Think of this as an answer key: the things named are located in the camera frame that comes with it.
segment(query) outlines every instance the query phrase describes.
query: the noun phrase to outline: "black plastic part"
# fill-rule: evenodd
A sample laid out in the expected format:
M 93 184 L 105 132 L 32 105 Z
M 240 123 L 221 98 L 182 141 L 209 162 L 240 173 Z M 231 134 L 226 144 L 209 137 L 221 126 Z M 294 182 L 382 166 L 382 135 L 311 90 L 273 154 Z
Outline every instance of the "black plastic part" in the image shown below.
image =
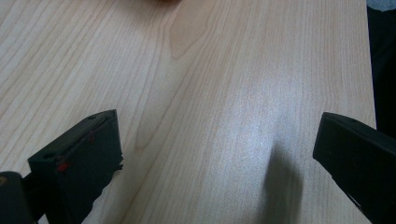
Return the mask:
M 396 223 L 396 141 L 341 115 L 324 113 L 314 159 L 373 223 Z
M 2 224 L 35 223 L 18 173 L 0 173 L 0 213 Z
M 48 221 L 81 223 L 114 172 L 121 169 L 116 111 L 84 119 L 28 161 L 35 182 L 45 185 L 42 199 Z
M 22 184 L 30 212 L 35 220 L 39 220 L 46 213 L 44 201 L 47 196 L 47 184 L 35 178 L 33 173 L 27 175 Z

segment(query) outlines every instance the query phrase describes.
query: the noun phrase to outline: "red mark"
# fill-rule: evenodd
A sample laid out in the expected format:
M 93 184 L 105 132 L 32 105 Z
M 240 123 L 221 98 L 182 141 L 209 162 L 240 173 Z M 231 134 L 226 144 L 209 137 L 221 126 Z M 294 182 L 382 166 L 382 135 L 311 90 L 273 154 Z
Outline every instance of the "red mark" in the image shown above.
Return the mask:
M 95 140 L 95 137 L 93 135 L 90 136 L 90 138 L 88 138 L 88 142 L 93 143 L 93 141 Z
M 70 166 L 70 162 L 61 163 L 56 169 L 58 172 L 64 172 Z

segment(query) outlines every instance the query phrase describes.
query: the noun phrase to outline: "table surface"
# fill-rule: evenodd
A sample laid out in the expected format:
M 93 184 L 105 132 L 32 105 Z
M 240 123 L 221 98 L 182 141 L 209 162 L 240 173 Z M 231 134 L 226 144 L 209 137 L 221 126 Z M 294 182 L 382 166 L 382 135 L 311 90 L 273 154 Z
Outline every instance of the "table surface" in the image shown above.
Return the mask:
M 2 1 L 0 168 L 117 109 L 86 223 L 368 223 L 312 151 L 375 126 L 369 57 L 364 0 Z

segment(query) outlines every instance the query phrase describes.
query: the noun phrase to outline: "wooden table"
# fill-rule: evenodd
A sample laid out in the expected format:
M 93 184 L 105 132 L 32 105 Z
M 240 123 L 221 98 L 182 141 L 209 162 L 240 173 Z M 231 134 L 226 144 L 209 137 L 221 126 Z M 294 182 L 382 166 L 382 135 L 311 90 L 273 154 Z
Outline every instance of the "wooden table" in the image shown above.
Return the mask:
M 86 223 L 368 223 L 312 159 L 322 112 L 375 126 L 364 0 L 2 1 L 0 22 L 2 171 L 118 110 L 124 169 Z

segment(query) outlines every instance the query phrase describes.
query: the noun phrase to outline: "black object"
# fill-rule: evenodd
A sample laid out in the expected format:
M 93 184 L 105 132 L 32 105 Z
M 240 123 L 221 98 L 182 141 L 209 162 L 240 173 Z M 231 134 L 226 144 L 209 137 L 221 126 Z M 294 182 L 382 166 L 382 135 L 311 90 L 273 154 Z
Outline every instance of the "black object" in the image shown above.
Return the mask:
M 122 161 L 116 110 L 87 117 L 29 158 L 24 179 L 0 173 L 0 223 L 81 223 Z
M 396 138 L 396 9 L 367 7 L 376 128 Z
M 396 223 L 396 140 L 324 113 L 313 156 L 370 221 Z

